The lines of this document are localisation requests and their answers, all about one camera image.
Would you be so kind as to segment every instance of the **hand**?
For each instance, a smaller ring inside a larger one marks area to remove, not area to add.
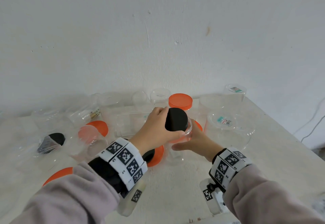
[[[168,141],[179,139],[185,135],[183,131],[170,132],[165,129],[168,110],[168,107],[154,108],[140,131],[129,139],[141,155]]]
[[[192,120],[192,138],[183,143],[174,144],[172,149],[175,151],[191,150],[201,156],[204,156],[209,162],[220,151],[222,146],[209,139]]]

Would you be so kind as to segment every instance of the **green and white label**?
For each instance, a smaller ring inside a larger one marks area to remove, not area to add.
[[[237,87],[232,87],[229,88],[230,91],[235,92],[235,93],[242,93],[243,91],[240,88]]]
[[[217,122],[221,123],[221,124],[224,124],[226,126],[230,126],[231,125],[231,121],[220,116],[219,119],[217,120]]]

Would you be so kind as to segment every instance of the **person's left hand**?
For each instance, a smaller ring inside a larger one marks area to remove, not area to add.
[[[168,141],[179,139],[185,135],[183,131],[170,132],[166,130],[165,123],[168,110],[168,107],[154,108],[140,131],[129,139],[141,155]]]

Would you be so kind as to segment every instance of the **wire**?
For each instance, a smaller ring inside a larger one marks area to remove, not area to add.
[[[302,128],[304,128],[307,124],[309,124],[316,116],[317,112],[319,111],[320,109],[320,105],[322,104],[322,102],[325,100],[325,97],[323,99],[320,100],[320,102],[318,103],[317,107],[316,107],[316,110],[315,110],[315,113],[313,115],[313,117],[311,117],[311,119],[306,123],[304,124],[302,127],[300,127],[297,131],[295,131],[293,133],[293,135],[295,135],[298,131],[300,131]]]
[[[309,137],[312,133],[313,133],[313,131],[316,129],[316,127],[320,124],[320,122],[323,120],[325,118],[325,115],[320,119],[320,121],[315,125],[315,127],[314,127],[314,129],[307,135],[307,136],[305,136],[305,137],[303,137],[303,139],[301,140],[301,142],[303,142],[303,140],[305,139],[305,138],[307,138],[307,137]]]

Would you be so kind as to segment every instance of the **person's right hand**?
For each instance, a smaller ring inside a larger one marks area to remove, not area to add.
[[[192,119],[192,138],[183,143],[177,143],[172,146],[175,151],[191,150],[201,156],[204,156],[209,162],[223,147],[209,139],[196,125]]]

